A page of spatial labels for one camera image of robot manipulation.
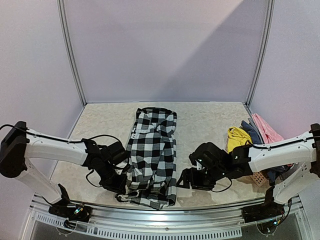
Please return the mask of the black white checkered shirt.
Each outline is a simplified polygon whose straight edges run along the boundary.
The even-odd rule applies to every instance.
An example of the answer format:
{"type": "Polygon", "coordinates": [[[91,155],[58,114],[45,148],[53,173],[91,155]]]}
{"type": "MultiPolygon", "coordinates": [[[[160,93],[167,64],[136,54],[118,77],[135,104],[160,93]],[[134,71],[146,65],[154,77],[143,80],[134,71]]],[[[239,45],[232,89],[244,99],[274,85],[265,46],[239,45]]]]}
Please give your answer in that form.
{"type": "Polygon", "coordinates": [[[117,194],[120,203],[161,210],[175,205],[177,198],[176,112],[161,107],[136,111],[127,142],[126,185],[117,194]]]}

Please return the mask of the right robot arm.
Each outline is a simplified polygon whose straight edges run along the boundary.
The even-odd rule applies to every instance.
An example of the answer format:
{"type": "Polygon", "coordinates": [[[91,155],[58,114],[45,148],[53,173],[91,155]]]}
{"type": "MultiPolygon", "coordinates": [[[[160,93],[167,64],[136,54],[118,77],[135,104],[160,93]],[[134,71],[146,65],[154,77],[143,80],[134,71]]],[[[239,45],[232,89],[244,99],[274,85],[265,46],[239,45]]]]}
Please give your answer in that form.
{"type": "Polygon", "coordinates": [[[189,155],[191,168],[182,171],[177,187],[211,191],[217,181],[238,179],[288,164],[298,168],[283,182],[270,187],[270,199],[259,206],[262,218],[269,218],[290,198],[320,179],[320,125],[287,140],[235,147],[230,153],[212,142],[202,143],[189,155]]]}

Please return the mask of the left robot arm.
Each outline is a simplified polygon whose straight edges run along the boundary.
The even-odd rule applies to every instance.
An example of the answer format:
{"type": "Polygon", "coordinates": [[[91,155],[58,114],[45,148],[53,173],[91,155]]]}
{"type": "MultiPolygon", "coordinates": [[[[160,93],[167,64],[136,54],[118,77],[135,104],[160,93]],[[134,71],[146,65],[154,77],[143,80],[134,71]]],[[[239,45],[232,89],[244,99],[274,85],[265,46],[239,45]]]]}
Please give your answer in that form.
{"type": "Polygon", "coordinates": [[[0,143],[0,174],[16,179],[40,194],[63,217],[74,213],[66,189],[52,183],[32,163],[44,159],[72,163],[96,172],[99,186],[116,194],[125,192],[126,175],[117,171],[127,159],[127,152],[118,138],[110,145],[95,142],[95,137],[71,140],[45,135],[18,121],[9,125],[10,131],[0,143]]]}

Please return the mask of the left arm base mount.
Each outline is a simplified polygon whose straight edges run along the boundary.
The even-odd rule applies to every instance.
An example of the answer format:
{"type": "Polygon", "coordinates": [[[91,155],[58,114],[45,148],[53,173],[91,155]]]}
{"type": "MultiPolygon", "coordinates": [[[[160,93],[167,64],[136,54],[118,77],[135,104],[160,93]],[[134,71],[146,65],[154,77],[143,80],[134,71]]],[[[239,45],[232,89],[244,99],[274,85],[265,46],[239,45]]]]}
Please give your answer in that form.
{"type": "Polygon", "coordinates": [[[71,203],[67,190],[61,184],[58,184],[58,187],[61,190],[61,200],[51,203],[48,213],[68,221],[88,223],[92,215],[92,207],[84,203],[71,203]]]}

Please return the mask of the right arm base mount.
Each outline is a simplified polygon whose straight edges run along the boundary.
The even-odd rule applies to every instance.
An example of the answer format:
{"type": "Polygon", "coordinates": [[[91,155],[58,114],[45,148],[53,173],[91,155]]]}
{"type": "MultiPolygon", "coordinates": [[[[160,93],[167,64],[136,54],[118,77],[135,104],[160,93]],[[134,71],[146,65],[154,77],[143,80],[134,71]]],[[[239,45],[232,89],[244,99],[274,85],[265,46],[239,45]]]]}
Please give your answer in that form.
{"type": "Polygon", "coordinates": [[[241,209],[241,216],[245,223],[274,218],[285,213],[284,203],[276,202],[274,197],[275,186],[271,186],[265,193],[264,202],[250,205],[241,209]]]}

